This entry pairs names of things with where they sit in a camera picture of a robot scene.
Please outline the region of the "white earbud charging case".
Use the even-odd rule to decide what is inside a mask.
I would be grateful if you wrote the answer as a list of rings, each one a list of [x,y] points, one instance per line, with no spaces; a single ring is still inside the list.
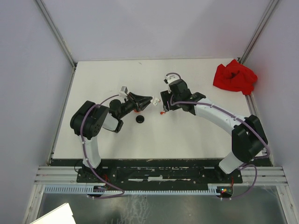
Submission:
[[[152,100],[151,100],[151,103],[154,105],[154,106],[156,106],[159,102],[158,102],[158,99],[159,98],[153,98]]]

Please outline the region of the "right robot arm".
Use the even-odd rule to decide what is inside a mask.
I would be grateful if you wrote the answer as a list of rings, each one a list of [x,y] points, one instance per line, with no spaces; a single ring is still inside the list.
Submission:
[[[225,110],[205,95],[191,93],[181,78],[165,78],[168,90],[160,93],[164,111],[182,109],[194,116],[209,120],[231,136],[231,152],[222,159],[214,171],[215,179],[226,182],[231,173],[242,165],[258,159],[258,154],[268,147],[268,140],[260,119],[255,115],[244,117]]]

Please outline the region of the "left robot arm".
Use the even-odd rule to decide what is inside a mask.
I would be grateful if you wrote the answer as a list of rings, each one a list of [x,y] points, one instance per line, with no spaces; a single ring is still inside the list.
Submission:
[[[125,94],[123,102],[117,97],[118,95],[114,95],[104,100],[110,101],[109,106],[85,101],[70,121],[71,129],[81,138],[83,164],[89,167],[87,177],[93,182],[99,182],[103,178],[103,170],[98,167],[101,164],[98,147],[100,130],[104,128],[118,133],[123,126],[124,116],[132,111],[141,112],[154,101],[151,96],[140,96],[131,92]]]

